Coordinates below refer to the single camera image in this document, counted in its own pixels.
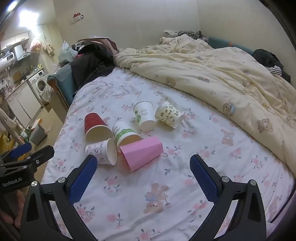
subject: yellow blanket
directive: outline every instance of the yellow blanket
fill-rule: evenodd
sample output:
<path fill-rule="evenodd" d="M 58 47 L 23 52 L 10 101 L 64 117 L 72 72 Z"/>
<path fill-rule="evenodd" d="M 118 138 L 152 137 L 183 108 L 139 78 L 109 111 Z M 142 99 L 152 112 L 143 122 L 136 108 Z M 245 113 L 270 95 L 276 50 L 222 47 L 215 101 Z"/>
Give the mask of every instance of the yellow blanket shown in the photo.
<path fill-rule="evenodd" d="M 119 67 L 189 93 L 224 113 L 296 176 L 296 90 L 235 47 L 213 49 L 187 35 L 115 56 Z"/>

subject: black and white striped fabric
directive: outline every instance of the black and white striped fabric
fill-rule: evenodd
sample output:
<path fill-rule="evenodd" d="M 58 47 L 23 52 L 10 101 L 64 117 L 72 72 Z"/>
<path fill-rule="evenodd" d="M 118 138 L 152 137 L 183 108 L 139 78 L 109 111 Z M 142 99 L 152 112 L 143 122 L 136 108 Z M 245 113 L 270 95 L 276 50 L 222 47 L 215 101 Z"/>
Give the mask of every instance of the black and white striped fabric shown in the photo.
<path fill-rule="evenodd" d="M 270 67 L 270 68 L 268 68 L 268 67 L 266 67 L 272 74 L 276 74 L 276 75 L 279 75 L 279 76 L 281 76 L 281 68 L 280 67 L 278 67 L 278 66 L 273 66 L 273 67 Z"/>

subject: white floral bed sheet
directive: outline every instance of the white floral bed sheet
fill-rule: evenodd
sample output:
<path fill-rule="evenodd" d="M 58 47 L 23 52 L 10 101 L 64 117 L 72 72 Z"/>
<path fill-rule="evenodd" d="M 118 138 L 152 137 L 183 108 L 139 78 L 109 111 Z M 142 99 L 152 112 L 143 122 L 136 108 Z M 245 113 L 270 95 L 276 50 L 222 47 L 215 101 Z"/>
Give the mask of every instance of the white floral bed sheet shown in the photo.
<path fill-rule="evenodd" d="M 182 124 L 172 129 L 158 122 L 153 131 L 141 132 L 133 114 L 135 103 L 148 100 L 156 109 L 166 99 L 184 113 Z M 213 206 L 189 167 L 196 153 L 233 181 L 257 181 L 267 228 L 294 186 L 285 164 L 215 108 L 118 67 L 77 93 L 42 183 L 67 177 L 85 159 L 84 118 L 89 112 L 97 112 L 110 127 L 119 120 L 129 122 L 143 138 L 158 136 L 164 147 L 163 154 L 133 173 L 125 171 L 122 159 L 114 167 L 98 165 L 81 201 L 74 204 L 98 240 L 189 240 Z M 54 203 L 52 207 L 62 233 L 70 237 Z M 226 231 L 234 209 L 235 204 L 218 236 Z"/>

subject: kitchen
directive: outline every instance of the kitchen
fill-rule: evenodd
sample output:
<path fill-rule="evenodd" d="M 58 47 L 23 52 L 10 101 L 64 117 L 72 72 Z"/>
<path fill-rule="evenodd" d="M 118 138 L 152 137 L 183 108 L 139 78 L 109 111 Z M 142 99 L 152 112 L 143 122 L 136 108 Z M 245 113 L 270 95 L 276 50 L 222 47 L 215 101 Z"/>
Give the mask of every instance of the kitchen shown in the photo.
<path fill-rule="evenodd" d="M 47 104 L 42 92 L 47 87 L 47 75 L 55 71 L 53 67 L 58 63 L 57 54 L 62 46 L 54 19 L 37 13 L 36 19 L 41 24 L 34 28 L 27 26 L 28 20 L 34 21 L 34 15 L 27 9 L 34 7 L 28 4 L 21 7 L 23 11 L 15 14 L 0 42 L 0 107 L 10 118 L 16 117 L 24 128 Z"/>

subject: upper cabinet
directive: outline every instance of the upper cabinet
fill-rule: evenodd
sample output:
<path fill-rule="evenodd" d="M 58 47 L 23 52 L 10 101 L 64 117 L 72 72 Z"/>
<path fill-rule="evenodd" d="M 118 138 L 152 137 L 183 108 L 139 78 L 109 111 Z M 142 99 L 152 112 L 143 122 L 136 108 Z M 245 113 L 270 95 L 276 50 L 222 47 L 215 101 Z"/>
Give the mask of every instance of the upper cabinet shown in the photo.
<path fill-rule="evenodd" d="M 29 33 L 25 32 L 23 34 L 19 34 L 17 36 L 14 36 L 10 39 L 1 41 L 1 51 L 5 51 L 6 49 L 12 49 L 17 44 L 21 44 L 22 41 L 29 39 Z"/>
<path fill-rule="evenodd" d="M 28 32 L 15 36 L 16 43 L 29 39 Z"/>
<path fill-rule="evenodd" d="M 10 39 L 4 40 L 1 42 L 1 49 L 4 50 L 12 45 L 16 44 L 15 37 L 12 37 Z"/>

